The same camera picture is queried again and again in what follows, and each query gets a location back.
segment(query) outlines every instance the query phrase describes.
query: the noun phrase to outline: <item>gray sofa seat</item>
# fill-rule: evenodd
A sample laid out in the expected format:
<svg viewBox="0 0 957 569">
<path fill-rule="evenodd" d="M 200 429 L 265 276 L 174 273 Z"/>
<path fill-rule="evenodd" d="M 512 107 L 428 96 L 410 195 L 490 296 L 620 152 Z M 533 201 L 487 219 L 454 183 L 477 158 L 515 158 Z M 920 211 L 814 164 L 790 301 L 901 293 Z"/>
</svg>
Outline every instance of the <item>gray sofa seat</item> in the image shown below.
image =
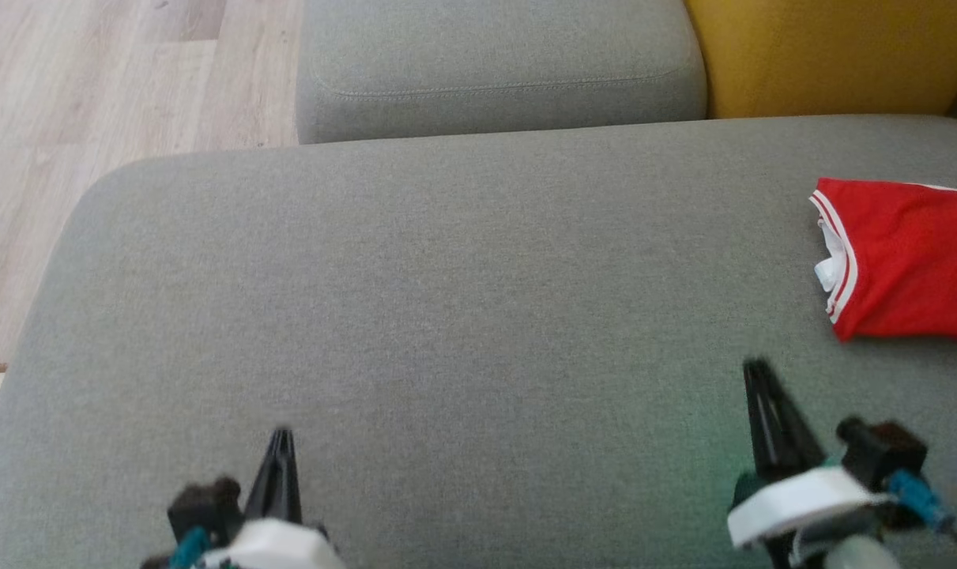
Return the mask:
<svg viewBox="0 0 957 569">
<path fill-rule="evenodd" d="M 957 187 L 957 122 L 829 116 L 140 162 L 49 264 L 0 393 L 0 569 L 130 566 L 190 480 L 295 429 L 352 568 L 766 567 L 724 516 L 767 354 L 827 449 L 931 446 L 957 512 L 957 343 L 840 345 L 818 176 Z M 890 541 L 957 567 L 947 541 Z"/>
<path fill-rule="evenodd" d="M 702 119 L 681 0 L 307 0 L 299 141 Z"/>
</svg>

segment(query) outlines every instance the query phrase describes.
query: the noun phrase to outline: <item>yellow sofa backrest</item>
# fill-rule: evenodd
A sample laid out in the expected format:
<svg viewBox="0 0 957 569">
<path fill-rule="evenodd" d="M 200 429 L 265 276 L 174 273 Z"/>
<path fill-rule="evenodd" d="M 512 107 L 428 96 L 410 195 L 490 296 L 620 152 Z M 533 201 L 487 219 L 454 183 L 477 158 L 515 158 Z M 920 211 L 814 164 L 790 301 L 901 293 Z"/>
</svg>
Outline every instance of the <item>yellow sofa backrest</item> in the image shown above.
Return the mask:
<svg viewBox="0 0 957 569">
<path fill-rule="evenodd" d="M 710 116 L 921 112 L 957 94 L 957 0 L 687 0 Z"/>
</svg>

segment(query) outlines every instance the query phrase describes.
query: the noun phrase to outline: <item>wooden floor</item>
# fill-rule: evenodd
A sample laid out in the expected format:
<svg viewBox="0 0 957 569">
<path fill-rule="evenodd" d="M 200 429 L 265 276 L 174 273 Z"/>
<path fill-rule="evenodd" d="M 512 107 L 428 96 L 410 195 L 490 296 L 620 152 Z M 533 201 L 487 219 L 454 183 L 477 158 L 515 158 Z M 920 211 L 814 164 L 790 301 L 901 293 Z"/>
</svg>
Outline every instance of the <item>wooden floor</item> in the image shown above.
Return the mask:
<svg viewBox="0 0 957 569">
<path fill-rule="evenodd" d="M 301 0 L 0 0 L 0 363 L 92 181 L 296 144 Z"/>
</svg>

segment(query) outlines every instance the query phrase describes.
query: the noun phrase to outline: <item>red cloth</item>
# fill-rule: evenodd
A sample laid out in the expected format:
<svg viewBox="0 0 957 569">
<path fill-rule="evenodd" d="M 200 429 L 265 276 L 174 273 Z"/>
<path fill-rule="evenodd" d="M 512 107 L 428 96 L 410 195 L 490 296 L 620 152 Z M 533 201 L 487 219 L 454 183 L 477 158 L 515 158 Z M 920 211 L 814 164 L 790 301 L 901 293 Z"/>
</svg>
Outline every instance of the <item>red cloth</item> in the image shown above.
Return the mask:
<svg viewBox="0 0 957 569">
<path fill-rule="evenodd" d="M 810 199 L 846 249 L 826 309 L 840 340 L 957 338 L 957 190 L 822 178 Z"/>
</svg>

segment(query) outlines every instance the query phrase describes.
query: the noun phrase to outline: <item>gray cushion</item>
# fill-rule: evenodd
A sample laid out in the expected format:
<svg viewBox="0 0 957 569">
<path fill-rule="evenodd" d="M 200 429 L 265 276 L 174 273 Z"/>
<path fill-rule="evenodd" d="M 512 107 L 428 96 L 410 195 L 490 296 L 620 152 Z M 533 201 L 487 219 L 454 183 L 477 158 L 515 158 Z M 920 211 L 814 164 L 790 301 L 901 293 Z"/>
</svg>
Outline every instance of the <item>gray cushion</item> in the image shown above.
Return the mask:
<svg viewBox="0 0 957 569">
<path fill-rule="evenodd" d="M 957 122 L 750 119 L 141 162 L 85 195 L 0 393 L 0 568 L 131 566 L 189 480 L 295 428 L 355 567 L 766 567 L 724 516 L 743 356 L 827 449 L 931 444 L 957 512 L 957 343 L 840 345 L 818 176 L 957 187 Z M 891 541 L 957 567 L 947 541 Z"/>
<path fill-rule="evenodd" d="M 681 0 L 307 0 L 299 140 L 701 119 Z"/>
</svg>

